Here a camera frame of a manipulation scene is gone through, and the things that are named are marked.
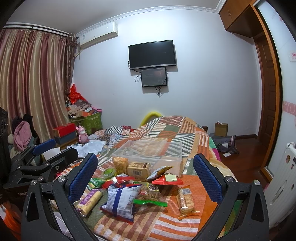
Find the clear bag orange snacks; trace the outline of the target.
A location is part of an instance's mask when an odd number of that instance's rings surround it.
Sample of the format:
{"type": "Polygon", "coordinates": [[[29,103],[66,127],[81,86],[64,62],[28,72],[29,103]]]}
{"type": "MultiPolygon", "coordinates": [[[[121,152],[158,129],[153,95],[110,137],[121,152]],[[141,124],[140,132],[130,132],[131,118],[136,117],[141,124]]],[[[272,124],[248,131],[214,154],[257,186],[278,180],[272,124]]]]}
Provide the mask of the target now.
{"type": "Polygon", "coordinates": [[[153,185],[149,182],[142,182],[140,184],[141,184],[141,189],[138,196],[133,201],[134,204],[137,204],[137,205],[152,204],[160,207],[168,206],[158,186],[153,185]]]}

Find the clear biscuit pack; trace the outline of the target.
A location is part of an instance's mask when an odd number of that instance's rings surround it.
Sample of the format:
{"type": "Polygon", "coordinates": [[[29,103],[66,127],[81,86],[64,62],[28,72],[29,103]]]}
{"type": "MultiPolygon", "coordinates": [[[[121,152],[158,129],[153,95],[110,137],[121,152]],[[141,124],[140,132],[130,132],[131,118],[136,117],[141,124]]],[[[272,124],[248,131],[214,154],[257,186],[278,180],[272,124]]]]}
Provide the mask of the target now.
{"type": "Polygon", "coordinates": [[[181,214],[191,213],[194,210],[194,200],[190,188],[179,188],[177,203],[181,214]]]}

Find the white blue chip bag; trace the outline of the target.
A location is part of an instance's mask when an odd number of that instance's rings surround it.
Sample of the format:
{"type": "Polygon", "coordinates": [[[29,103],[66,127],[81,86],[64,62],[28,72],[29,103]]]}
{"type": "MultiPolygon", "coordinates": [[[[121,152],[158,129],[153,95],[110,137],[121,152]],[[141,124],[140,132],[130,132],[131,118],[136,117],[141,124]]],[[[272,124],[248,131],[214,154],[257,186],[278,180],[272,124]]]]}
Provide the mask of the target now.
{"type": "Polygon", "coordinates": [[[141,190],[141,184],[115,185],[107,188],[108,199],[100,209],[127,223],[133,223],[133,201],[141,190]]]}

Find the patchwork striped bed quilt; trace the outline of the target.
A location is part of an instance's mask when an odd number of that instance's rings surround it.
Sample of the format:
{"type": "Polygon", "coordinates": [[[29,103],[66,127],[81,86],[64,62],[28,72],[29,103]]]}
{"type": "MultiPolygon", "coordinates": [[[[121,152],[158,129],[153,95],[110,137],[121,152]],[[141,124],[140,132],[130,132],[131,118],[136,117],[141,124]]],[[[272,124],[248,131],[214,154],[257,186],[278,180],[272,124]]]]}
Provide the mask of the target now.
{"type": "Polygon", "coordinates": [[[216,207],[194,157],[232,176],[207,132],[187,117],[161,116],[129,133],[113,126],[95,136],[105,145],[74,206],[103,240],[192,240],[216,207]]]}

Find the yellow white snack bag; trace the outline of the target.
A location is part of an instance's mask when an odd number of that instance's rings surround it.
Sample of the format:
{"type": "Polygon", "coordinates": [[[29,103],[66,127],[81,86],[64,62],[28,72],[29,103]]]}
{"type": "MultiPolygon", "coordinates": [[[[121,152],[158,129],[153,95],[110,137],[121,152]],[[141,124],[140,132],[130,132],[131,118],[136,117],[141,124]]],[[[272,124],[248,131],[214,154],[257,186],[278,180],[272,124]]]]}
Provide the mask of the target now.
{"type": "Polygon", "coordinates": [[[169,169],[171,169],[173,166],[161,166],[154,170],[147,178],[146,180],[155,180],[165,174],[169,169]]]}

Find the purple yellow biscuit roll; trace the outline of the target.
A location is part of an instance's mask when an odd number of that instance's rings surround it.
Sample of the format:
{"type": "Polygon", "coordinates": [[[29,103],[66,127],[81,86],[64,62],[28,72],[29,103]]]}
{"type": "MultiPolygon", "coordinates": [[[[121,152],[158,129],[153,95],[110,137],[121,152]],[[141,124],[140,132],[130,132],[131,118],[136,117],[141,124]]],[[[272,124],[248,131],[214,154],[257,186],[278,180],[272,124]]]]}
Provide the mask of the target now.
{"type": "Polygon", "coordinates": [[[92,189],[77,205],[76,210],[82,217],[86,217],[103,196],[100,189],[92,189]]]}

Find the tan cracker package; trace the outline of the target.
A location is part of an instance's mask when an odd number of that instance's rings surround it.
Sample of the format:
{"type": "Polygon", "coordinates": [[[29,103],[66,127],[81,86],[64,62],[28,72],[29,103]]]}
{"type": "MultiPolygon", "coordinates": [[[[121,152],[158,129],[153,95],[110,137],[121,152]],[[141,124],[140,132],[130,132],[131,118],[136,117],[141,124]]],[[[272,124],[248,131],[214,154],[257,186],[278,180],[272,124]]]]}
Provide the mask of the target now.
{"type": "Polygon", "coordinates": [[[145,181],[151,174],[150,163],[130,163],[127,167],[128,176],[132,176],[135,180],[145,181]]]}

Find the cardboard box on floor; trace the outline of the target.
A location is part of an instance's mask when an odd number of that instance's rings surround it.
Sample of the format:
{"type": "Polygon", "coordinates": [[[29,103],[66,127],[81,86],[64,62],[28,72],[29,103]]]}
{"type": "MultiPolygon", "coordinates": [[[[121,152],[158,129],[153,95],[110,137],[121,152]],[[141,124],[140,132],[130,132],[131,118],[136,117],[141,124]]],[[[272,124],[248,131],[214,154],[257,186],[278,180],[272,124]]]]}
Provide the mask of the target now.
{"type": "Polygon", "coordinates": [[[215,132],[214,134],[219,137],[226,137],[228,135],[228,124],[217,122],[215,123],[215,132]]]}

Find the green jelly cup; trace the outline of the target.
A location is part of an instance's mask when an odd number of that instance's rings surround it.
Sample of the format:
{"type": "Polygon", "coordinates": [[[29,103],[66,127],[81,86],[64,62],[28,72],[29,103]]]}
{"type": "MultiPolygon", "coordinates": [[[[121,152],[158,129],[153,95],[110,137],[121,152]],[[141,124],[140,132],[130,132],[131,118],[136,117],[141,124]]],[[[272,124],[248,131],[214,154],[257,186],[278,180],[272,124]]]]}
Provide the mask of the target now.
{"type": "Polygon", "coordinates": [[[115,175],[116,175],[116,169],[114,167],[106,168],[101,174],[102,179],[104,180],[109,180],[115,175]]]}

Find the green storage box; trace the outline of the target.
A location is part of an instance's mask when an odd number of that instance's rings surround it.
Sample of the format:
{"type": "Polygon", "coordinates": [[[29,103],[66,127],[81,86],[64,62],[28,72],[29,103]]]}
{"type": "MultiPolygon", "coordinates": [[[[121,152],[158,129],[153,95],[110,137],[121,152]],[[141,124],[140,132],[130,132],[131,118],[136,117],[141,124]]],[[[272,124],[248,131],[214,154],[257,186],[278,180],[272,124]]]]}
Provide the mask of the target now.
{"type": "Polygon", "coordinates": [[[70,121],[76,126],[83,126],[88,135],[103,129],[100,113],[95,113],[86,117],[72,118],[70,121]]]}

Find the green peas snack bag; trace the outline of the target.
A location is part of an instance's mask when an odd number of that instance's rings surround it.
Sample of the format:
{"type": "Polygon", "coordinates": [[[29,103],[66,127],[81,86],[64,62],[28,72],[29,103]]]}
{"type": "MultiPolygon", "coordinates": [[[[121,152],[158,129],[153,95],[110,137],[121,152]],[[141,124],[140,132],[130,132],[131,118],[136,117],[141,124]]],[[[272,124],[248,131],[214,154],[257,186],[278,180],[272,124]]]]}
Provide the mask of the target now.
{"type": "Polygon", "coordinates": [[[87,185],[87,189],[88,190],[99,189],[103,186],[104,183],[105,183],[105,180],[103,180],[102,178],[91,178],[87,185]]]}

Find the orange puffed snack bag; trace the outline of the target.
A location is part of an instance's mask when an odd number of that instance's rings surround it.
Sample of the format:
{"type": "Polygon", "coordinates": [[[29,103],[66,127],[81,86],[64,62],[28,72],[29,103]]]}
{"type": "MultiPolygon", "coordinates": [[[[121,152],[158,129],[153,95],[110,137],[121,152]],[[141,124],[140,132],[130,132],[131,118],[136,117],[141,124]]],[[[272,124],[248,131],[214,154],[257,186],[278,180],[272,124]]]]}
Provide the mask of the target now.
{"type": "Polygon", "coordinates": [[[128,158],[124,157],[112,157],[112,161],[114,163],[114,167],[116,169],[116,174],[126,174],[127,168],[129,165],[128,158]]]}

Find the yellow curved tube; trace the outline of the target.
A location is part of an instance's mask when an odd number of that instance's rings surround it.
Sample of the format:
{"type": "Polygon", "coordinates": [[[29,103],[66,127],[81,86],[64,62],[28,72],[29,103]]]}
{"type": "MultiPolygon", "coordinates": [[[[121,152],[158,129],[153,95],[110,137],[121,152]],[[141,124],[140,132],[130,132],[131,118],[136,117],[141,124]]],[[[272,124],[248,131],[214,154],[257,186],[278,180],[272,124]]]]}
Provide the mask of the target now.
{"type": "Polygon", "coordinates": [[[155,118],[159,118],[161,116],[162,114],[158,113],[157,111],[151,111],[144,117],[139,126],[143,126],[149,121],[154,120],[155,118]]]}

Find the red white barcode snack bag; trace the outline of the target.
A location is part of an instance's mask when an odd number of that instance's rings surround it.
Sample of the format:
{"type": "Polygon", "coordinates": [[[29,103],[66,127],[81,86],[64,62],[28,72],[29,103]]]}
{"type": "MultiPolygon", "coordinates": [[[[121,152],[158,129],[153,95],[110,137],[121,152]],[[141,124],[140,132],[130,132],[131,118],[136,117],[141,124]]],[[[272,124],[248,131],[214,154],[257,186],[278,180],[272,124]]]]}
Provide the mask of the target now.
{"type": "Polygon", "coordinates": [[[107,180],[104,182],[104,184],[102,185],[103,189],[107,189],[111,184],[123,184],[125,182],[131,181],[131,180],[135,180],[134,177],[128,176],[128,175],[118,175],[118,176],[114,176],[111,179],[107,180]]]}

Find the red shoe box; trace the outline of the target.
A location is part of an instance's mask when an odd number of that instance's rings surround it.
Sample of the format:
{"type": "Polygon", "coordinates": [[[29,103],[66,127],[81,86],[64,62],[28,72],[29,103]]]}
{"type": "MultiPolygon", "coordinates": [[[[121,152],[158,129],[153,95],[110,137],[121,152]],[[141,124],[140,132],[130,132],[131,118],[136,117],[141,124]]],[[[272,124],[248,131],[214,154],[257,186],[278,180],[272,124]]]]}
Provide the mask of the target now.
{"type": "Polygon", "coordinates": [[[59,126],[53,129],[54,137],[64,137],[72,132],[76,132],[76,126],[74,123],[68,123],[64,126],[59,126]]]}

